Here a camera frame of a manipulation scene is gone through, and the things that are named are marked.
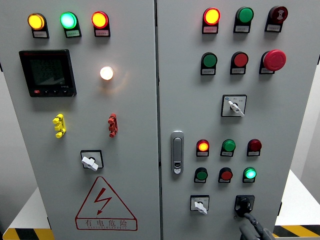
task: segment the green push button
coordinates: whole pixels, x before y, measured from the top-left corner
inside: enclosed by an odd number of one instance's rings
[[[199,180],[206,180],[208,177],[208,174],[205,171],[200,171],[196,174],[196,178]]]
[[[240,22],[246,24],[254,18],[254,11],[250,7],[242,7],[238,10],[236,16]]]
[[[232,152],[236,149],[235,141],[228,139],[222,143],[222,147],[226,152]]]
[[[217,57],[214,54],[208,54],[203,58],[203,64],[207,68],[211,68],[217,64]]]

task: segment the white switch knob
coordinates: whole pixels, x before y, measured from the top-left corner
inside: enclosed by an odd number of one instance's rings
[[[234,104],[232,101],[228,101],[230,104],[231,109],[236,113],[239,114],[241,117],[244,117],[245,114],[241,111],[241,109],[238,107],[238,105]]]
[[[201,202],[195,202],[194,206],[196,209],[198,209],[199,213],[202,213],[203,215],[207,215],[207,209],[204,207],[204,205]]]
[[[95,160],[93,158],[87,158],[87,157],[83,157],[81,162],[83,163],[85,168],[91,169],[93,171],[97,171],[98,170],[98,164],[95,163]]]

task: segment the emergency stop button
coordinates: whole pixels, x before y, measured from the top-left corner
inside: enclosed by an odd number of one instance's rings
[[[260,74],[274,74],[284,67],[286,61],[287,57],[283,51],[279,49],[267,51],[261,58]]]

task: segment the indicator light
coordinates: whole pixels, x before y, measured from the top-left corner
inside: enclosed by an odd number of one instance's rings
[[[287,17],[288,9],[285,6],[274,6],[269,11],[264,31],[281,33],[283,23]]]
[[[233,176],[231,169],[229,167],[224,167],[219,172],[218,182],[229,184]]]
[[[274,74],[275,71],[278,71],[284,67],[286,60],[286,54],[279,49],[267,51],[261,57],[259,73]]]
[[[236,143],[232,139],[227,139],[222,143],[220,156],[233,157],[236,149]]]
[[[254,11],[250,7],[243,6],[235,14],[233,33],[250,33],[251,21],[254,18]]]
[[[220,20],[220,12],[216,8],[213,8],[213,7],[208,8],[204,12],[203,19],[206,24],[215,25]]]
[[[94,14],[92,14],[92,24],[97,29],[103,29],[108,25],[108,16],[103,11],[96,11]]]
[[[253,167],[247,167],[243,171],[242,182],[243,183],[254,183],[256,180],[257,171]]]
[[[104,80],[110,80],[114,76],[114,70],[109,66],[104,66],[100,70],[100,76]]]
[[[32,13],[29,15],[27,21],[29,26],[31,27],[33,38],[49,38],[47,21],[42,14]]]
[[[212,52],[206,52],[201,58],[201,75],[216,75],[218,58]]]
[[[203,13],[202,34],[217,34],[220,20],[220,11],[210,7]]]
[[[260,156],[260,151],[262,148],[262,143],[258,139],[252,139],[248,142],[246,155],[248,157]]]
[[[205,184],[207,181],[208,172],[205,167],[199,167],[194,172],[194,183],[202,183]]]
[[[109,17],[104,11],[96,11],[91,20],[95,37],[110,37]]]
[[[73,29],[77,25],[77,18],[72,12],[62,13],[60,23],[65,29]]]
[[[41,30],[44,28],[46,21],[40,13],[32,13],[28,17],[28,24],[33,30]]]
[[[237,51],[232,55],[230,74],[231,75],[243,75],[246,74],[247,63],[249,57],[246,53],[242,51]]]
[[[205,139],[201,139],[196,143],[196,156],[208,157],[209,156],[209,142]]]
[[[81,37],[81,31],[77,16],[70,11],[64,12],[60,16],[60,23],[63,26],[65,37]]]

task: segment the warning sign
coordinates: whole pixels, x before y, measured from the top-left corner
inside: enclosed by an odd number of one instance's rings
[[[78,230],[138,230],[136,217],[102,176],[94,181],[75,225]]]

